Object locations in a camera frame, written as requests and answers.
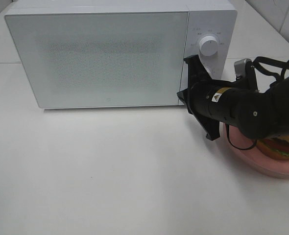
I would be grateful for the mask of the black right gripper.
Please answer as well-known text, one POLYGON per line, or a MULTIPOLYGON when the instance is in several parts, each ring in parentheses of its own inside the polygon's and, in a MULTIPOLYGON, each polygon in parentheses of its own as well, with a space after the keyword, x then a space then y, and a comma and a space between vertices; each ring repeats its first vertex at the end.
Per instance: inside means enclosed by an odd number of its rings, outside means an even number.
POLYGON ((184 62, 188 65, 188 87, 179 91, 177 96, 202 126, 206 138, 214 141, 220 133, 217 103, 212 98, 220 89, 220 80, 210 77, 198 54, 184 58, 184 62))

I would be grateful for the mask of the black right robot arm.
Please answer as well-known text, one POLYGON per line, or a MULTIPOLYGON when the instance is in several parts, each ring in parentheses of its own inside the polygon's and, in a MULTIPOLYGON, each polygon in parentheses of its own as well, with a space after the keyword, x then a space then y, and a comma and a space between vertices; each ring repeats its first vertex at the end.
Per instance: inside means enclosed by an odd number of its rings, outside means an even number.
POLYGON ((211 141, 219 138, 221 122, 252 140, 289 135, 289 77, 259 93, 244 79, 230 82, 194 75, 193 83, 177 95, 211 141))

